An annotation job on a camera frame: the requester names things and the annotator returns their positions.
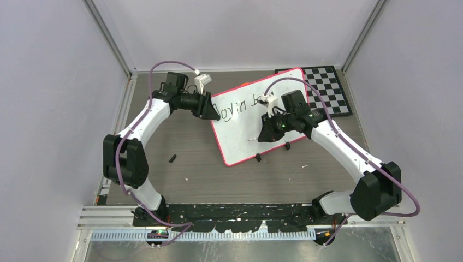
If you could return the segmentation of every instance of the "checkerboard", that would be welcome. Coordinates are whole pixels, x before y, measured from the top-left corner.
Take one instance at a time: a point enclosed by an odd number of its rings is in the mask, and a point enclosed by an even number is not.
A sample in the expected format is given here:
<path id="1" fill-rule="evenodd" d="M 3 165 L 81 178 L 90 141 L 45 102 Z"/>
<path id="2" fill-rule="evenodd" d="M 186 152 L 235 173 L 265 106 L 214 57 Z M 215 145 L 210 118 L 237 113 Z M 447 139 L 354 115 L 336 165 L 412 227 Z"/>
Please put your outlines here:
<path id="1" fill-rule="evenodd" d="M 276 69 L 275 73 L 285 70 L 287 69 Z M 351 107 L 333 66 L 305 67 L 302 70 L 304 71 L 305 81 L 319 90 L 331 116 L 352 115 Z M 322 108 L 322 102 L 320 102 L 318 96 L 309 87 L 306 88 L 310 108 Z"/>

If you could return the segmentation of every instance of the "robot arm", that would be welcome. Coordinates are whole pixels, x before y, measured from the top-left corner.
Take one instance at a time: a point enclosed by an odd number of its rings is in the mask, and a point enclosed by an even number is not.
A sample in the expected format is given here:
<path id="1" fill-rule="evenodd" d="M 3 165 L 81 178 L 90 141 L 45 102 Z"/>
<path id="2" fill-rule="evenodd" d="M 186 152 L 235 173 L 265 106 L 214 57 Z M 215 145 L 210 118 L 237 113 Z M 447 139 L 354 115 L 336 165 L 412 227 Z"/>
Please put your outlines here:
<path id="1" fill-rule="evenodd" d="M 152 94 L 152 105 L 149 101 L 134 121 L 117 135 L 107 135 L 103 141 L 103 175 L 120 184 L 116 170 L 116 157 L 119 157 L 124 186 L 149 210 L 156 211 L 163 217 L 165 209 L 164 198 L 153 188 L 148 177 L 148 162 L 144 148 L 150 137 L 177 109 L 191 110 L 193 116 L 205 120 L 219 120 L 220 116 L 212 106 L 211 93 L 203 90 L 204 84 L 211 81 L 209 75 L 199 75 L 195 83 L 200 84 L 201 91 L 189 93 L 185 90 L 188 77 L 184 74 L 168 72 L 162 90 L 155 90 Z M 122 137 L 127 135 L 122 145 L 121 153 L 126 156 L 116 156 L 116 149 Z"/>
<path id="2" fill-rule="evenodd" d="M 353 191 L 327 192 L 315 198 L 312 201 L 316 212 L 314 215 L 323 217 L 336 213 L 356 213 L 362 219 L 370 221 L 400 203 L 400 188 L 369 164 L 371 162 L 381 166 L 400 182 L 400 168 L 394 162 L 384 164 L 380 159 L 371 156 L 350 139 L 335 121 L 332 121 L 331 126 L 323 109 L 310 110 L 301 91 L 282 95 L 282 101 L 286 112 L 262 116 L 262 131 L 258 141 L 274 142 L 281 139 L 285 132 L 292 130 L 304 133 L 330 152 L 357 184 Z M 358 153 L 367 156 L 368 162 Z"/>

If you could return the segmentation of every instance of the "purple cable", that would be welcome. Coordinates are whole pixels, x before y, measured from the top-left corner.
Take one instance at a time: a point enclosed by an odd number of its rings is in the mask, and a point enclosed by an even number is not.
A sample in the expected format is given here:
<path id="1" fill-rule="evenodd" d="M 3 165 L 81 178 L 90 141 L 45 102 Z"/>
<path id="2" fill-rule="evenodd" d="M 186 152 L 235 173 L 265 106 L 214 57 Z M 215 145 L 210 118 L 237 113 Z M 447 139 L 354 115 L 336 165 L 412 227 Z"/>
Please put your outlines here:
<path id="1" fill-rule="evenodd" d="M 150 112 L 150 109 L 151 109 L 151 106 L 153 104 L 153 96 L 151 94 L 151 75 L 153 74 L 153 71 L 156 67 L 158 67 L 159 65 L 161 64 L 167 64 L 167 63 L 174 63 L 174 64 L 181 64 L 185 67 L 188 67 L 189 69 L 193 70 L 196 72 L 196 69 L 194 69 L 191 65 L 188 65 L 188 64 L 185 64 L 183 62 L 179 62 L 179 61 L 172 61 L 172 60 L 168 60 L 168 61 L 163 61 L 163 62 L 159 62 L 155 65 L 153 65 L 153 67 L 151 68 L 150 70 L 150 74 L 148 75 L 148 95 L 149 95 L 149 102 L 148 102 L 148 108 L 145 110 L 145 112 L 142 114 L 142 116 L 140 116 L 140 118 L 133 124 L 132 127 L 130 127 L 131 130 L 134 130 L 139 124 L 140 122 L 142 122 L 142 120 L 146 117 L 146 115 Z M 129 191 L 126 190 L 126 187 L 125 187 L 125 184 L 124 184 L 124 179 L 122 178 L 122 172 L 121 172 L 121 163 L 119 162 L 119 154 L 121 153 L 121 148 L 122 148 L 122 145 L 124 144 L 125 140 L 130 136 L 131 134 L 131 131 L 127 132 L 124 137 L 121 139 L 121 141 L 119 142 L 119 144 L 117 145 L 117 149 L 116 149 L 116 154 L 115 154 L 115 157 L 116 157 L 116 171 L 117 171 L 117 178 L 119 179 L 119 184 L 121 185 L 121 188 L 122 188 L 122 191 L 124 192 L 124 195 L 128 195 L 129 194 Z M 172 242 L 174 242 L 174 240 L 176 240 L 178 237 L 180 237 L 183 233 L 185 233 L 192 225 L 193 223 L 192 222 L 188 222 L 188 223 L 183 223 L 183 224 L 171 224 L 171 223 L 167 223 L 167 222 L 164 222 L 162 221 L 161 219 L 159 219 L 158 217 L 155 216 L 155 214 L 153 214 L 143 203 L 141 203 L 136 197 L 135 195 L 131 194 L 131 196 L 135 199 L 135 201 L 146 211 L 148 212 L 148 214 L 150 214 L 150 216 L 152 218 L 154 218 L 157 222 L 159 222 L 160 224 L 163 224 L 163 225 L 166 225 L 168 227 L 184 227 L 186 226 L 183 231 L 181 231 L 176 237 L 174 237 L 173 239 L 167 241 L 166 243 L 162 243 L 161 246 L 166 246 L 168 244 L 171 244 Z"/>
<path id="2" fill-rule="evenodd" d="M 322 96 L 320 95 L 320 93 L 318 92 L 318 90 L 313 87 L 312 85 L 310 85 L 309 83 L 307 83 L 306 81 L 304 80 L 300 80 L 300 79 L 297 79 L 297 78 L 280 78 L 280 79 L 277 79 L 275 80 L 273 83 L 270 84 L 269 87 L 267 87 L 267 89 L 265 90 L 264 92 L 264 95 L 266 95 L 268 93 L 268 91 L 270 90 L 270 88 L 280 82 L 280 81 L 283 81 L 283 80 L 294 80 L 294 81 L 298 81 L 298 82 L 301 82 L 303 83 L 304 85 L 310 87 L 310 89 L 318 96 L 318 98 L 320 99 L 320 102 L 322 102 L 322 105 L 323 105 L 323 110 L 325 111 L 325 114 L 327 116 L 327 119 L 328 119 L 328 123 L 330 124 L 331 128 L 333 129 L 333 131 L 335 132 L 335 134 L 344 142 L 344 144 L 346 144 L 350 149 L 352 149 L 356 154 L 358 154 L 363 160 L 367 161 L 368 164 L 370 164 L 372 167 L 374 167 L 376 170 L 378 170 L 382 175 L 384 175 L 387 179 L 391 180 L 392 183 L 396 184 L 402 191 L 405 192 L 405 194 L 407 194 L 413 201 L 413 203 L 415 204 L 415 207 L 416 207 L 416 210 L 413 212 L 413 213 L 409 213 L 409 214 L 401 214 L 401 213 L 390 213 L 390 212 L 384 212 L 383 214 L 384 215 L 388 215 L 388 216 L 397 216 L 397 217 L 414 217 L 416 215 L 418 215 L 421 211 L 421 206 L 420 204 L 418 203 L 418 199 L 412 194 L 412 192 L 410 192 L 406 187 L 404 187 L 399 181 L 397 181 L 395 178 L 393 178 L 391 175 L 389 175 L 386 171 L 384 171 L 383 169 L 381 169 L 380 167 L 378 167 L 375 163 L 371 162 L 368 160 L 368 157 L 365 156 L 364 154 L 362 154 L 357 148 L 355 148 L 349 141 L 347 141 L 346 138 L 344 138 L 344 136 L 342 134 L 339 133 L 339 131 L 337 130 L 337 128 L 334 126 L 334 123 L 333 123 L 333 120 L 331 119 L 331 116 L 330 116 L 330 113 L 328 112 L 328 108 L 327 108 L 327 105 L 325 104 L 325 101 L 323 100 Z"/>

